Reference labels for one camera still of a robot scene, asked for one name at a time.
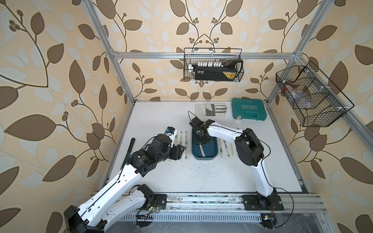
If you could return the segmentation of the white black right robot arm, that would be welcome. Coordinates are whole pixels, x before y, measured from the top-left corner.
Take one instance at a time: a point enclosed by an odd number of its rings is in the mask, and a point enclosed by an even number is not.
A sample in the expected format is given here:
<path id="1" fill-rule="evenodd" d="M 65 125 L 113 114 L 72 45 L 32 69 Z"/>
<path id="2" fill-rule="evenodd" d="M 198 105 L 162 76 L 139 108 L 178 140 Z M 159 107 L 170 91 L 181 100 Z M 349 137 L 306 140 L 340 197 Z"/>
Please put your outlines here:
<path id="1" fill-rule="evenodd" d="M 250 210 L 284 210 L 276 188 L 265 174 L 264 147 L 252 129 L 233 129 L 210 119 L 201 121 L 198 117 L 191 119 L 189 125 L 194 130 L 192 138 L 197 145 L 206 144 L 213 137 L 235 144 L 239 159 L 249 167 L 256 185 L 256 197 L 250 196 L 246 203 Z"/>

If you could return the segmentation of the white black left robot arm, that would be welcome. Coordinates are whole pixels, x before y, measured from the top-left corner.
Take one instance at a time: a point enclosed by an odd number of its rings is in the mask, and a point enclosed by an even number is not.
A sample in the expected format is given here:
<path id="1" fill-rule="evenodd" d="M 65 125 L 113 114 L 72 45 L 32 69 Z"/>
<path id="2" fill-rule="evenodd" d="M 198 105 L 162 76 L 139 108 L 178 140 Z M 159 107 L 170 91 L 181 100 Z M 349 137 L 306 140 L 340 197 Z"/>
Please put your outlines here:
<path id="1" fill-rule="evenodd" d="M 70 233 L 104 233 L 125 215 L 148 208 L 154 192 L 138 181 L 165 160 L 179 160 L 185 151 L 174 144 L 173 134 L 159 134 L 150 139 L 126 160 L 120 172 L 100 191 L 80 206 L 64 211 L 67 231 Z"/>

